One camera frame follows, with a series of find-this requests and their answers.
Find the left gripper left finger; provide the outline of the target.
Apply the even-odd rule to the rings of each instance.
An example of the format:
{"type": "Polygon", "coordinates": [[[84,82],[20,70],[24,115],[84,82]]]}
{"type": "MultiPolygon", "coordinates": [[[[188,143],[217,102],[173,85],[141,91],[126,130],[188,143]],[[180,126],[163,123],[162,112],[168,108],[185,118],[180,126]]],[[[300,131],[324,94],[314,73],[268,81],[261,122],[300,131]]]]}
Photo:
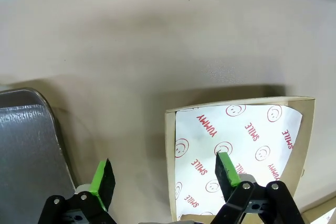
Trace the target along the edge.
{"type": "Polygon", "coordinates": [[[66,199],[61,195],[47,198],[39,223],[116,223],[108,213],[115,188],[110,161],[101,161],[87,189],[66,199]]]}

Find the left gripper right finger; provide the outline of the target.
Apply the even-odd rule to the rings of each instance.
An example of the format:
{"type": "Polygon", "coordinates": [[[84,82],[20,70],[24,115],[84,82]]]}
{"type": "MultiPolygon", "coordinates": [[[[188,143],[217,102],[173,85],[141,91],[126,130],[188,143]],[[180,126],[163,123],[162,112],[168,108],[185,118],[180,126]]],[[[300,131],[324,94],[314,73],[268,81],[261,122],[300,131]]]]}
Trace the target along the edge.
{"type": "Polygon", "coordinates": [[[215,174],[225,204],[212,223],[304,223],[285,183],[242,180],[226,152],[216,154],[215,174]]]}

